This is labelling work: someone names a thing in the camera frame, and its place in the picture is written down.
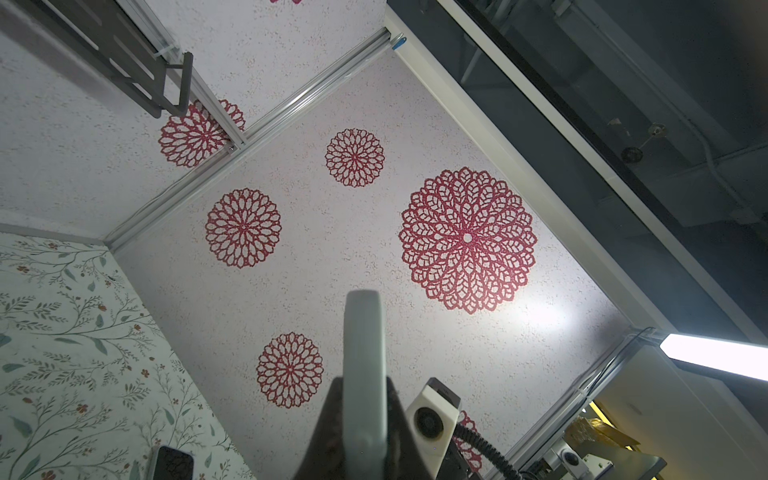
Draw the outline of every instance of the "red circular doily design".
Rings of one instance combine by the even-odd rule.
[[[402,212],[402,259],[427,297],[449,310],[495,310],[528,283],[533,217],[487,171],[443,171]]]
[[[368,131],[347,128],[328,145],[326,167],[333,178],[347,187],[364,187],[384,168],[384,149]]]
[[[221,197],[208,213],[205,240],[229,266],[263,262],[280,241],[280,212],[270,198],[248,188]]]
[[[243,112],[235,104],[219,100],[239,129],[245,128]],[[190,105],[186,117],[168,118],[161,130],[160,151],[169,162],[192,168],[216,153],[230,140],[200,101]]]
[[[323,358],[312,340],[300,333],[284,333],[264,347],[256,371],[266,399],[289,409],[317,393],[323,381]]]
[[[464,410],[458,413],[457,423],[460,423],[475,433],[478,431],[475,426],[475,421],[470,419],[469,415],[467,415],[467,412]],[[462,453],[462,456],[469,464],[469,468],[471,468],[473,472],[479,472],[480,468],[482,468],[482,456],[480,455],[480,452],[472,448],[472,445],[469,445],[467,442],[461,440],[458,437],[453,437],[453,442],[456,444],[458,450]]]

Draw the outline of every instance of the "red flower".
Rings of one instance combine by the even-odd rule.
[[[469,415],[467,415],[467,412],[464,410],[458,413],[458,421],[456,423],[464,425],[466,428],[472,430],[473,432],[478,431],[475,427],[475,422],[469,418]],[[462,456],[466,459],[467,463],[469,464],[469,468],[471,468],[473,472],[479,472],[480,468],[482,468],[482,457],[480,456],[480,452],[472,448],[472,445],[469,445],[467,442],[461,440],[458,437],[453,437],[453,442],[458,447],[458,450],[462,453]]]
[[[280,212],[258,190],[233,190],[208,213],[205,240],[216,258],[238,268],[263,262],[280,241]]]
[[[323,358],[312,340],[291,332],[264,347],[256,371],[266,399],[289,409],[317,393],[323,381]]]
[[[347,187],[364,187],[384,168],[384,149],[373,134],[348,128],[336,134],[328,145],[326,167]]]
[[[219,100],[239,129],[245,128],[243,112],[235,104]],[[190,105],[186,117],[171,117],[161,129],[161,152],[169,162],[192,168],[216,153],[230,140],[223,128],[199,101]]]
[[[533,217],[487,171],[443,171],[402,212],[402,259],[411,279],[449,310],[495,310],[528,283],[536,263]]]

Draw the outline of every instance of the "green leaf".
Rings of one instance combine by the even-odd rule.
[[[30,473],[32,473],[32,470],[35,469],[36,466],[38,466],[38,463],[40,463],[40,455],[34,457],[32,460],[29,461],[26,468],[24,468],[24,471],[18,476],[18,480],[22,480],[22,478],[27,478]]]
[[[16,427],[19,433],[22,434],[22,437],[25,439],[28,439],[30,435],[32,435],[32,427],[29,426],[29,424],[23,420],[19,420],[16,417],[12,416],[13,419],[13,426]]]
[[[99,339],[91,339],[94,341],[94,345],[96,345],[96,348],[99,352],[107,355],[107,347],[104,346],[103,342]]]
[[[8,372],[13,372],[16,369],[20,369],[22,367],[23,365],[19,363],[6,363],[5,365],[2,366],[2,371],[5,373],[8,373]]]
[[[139,462],[134,460],[134,466],[131,467],[131,474],[128,476],[128,480],[139,480]]]

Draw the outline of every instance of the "light fixture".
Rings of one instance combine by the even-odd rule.
[[[768,382],[768,347],[671,333],[661,350],[672,360]]]

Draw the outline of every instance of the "white speckled wall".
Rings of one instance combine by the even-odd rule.
[[[150,2],[241,127],[381,28],[385,0]],[[152,118],[47,31],[0,0],[0,223],[102,238],[226,136]]]
[[[501,180],[390,53],[118,261],[257,478],[297,467],[355,288],[403,403],[436,376],[506,451],[626,322]]]

